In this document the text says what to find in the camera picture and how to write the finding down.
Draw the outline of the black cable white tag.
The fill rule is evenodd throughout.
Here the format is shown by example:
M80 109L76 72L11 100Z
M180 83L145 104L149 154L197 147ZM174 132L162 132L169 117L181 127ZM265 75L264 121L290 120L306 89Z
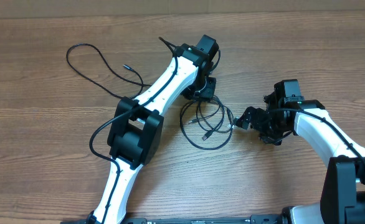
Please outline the black cable white tag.
M215 151L226 146L232 139L235 116L219 97L210 101L191 100L179 112L179 127L189 144L197 149ZM186 126L196 124L199 136L186 131Z

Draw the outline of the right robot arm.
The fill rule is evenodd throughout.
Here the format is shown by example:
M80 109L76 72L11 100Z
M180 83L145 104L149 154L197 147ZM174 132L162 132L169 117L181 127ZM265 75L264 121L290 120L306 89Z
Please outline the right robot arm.
M319 202L285 207L265 223L365 223L365 147L352 140L318 100L306 100L296 79L282 80L249 106L234 125L258 131L265 144L279 146L293 134L303 138L327 168Z

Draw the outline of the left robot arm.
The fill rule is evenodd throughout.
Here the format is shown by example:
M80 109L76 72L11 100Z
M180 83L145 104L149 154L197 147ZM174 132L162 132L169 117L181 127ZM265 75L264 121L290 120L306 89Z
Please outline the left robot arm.
M121 223L126 216L127 201L139 171L156 153L163 130L164 115L182 95L187 100L209 101L216 80L210 74L219 46L215 39L203 35L197 45L175 46L166 43L172 59L165 72L143 93L122 98L114 117L94 133L110 127L107 144L110 173L98 207L87 223Z

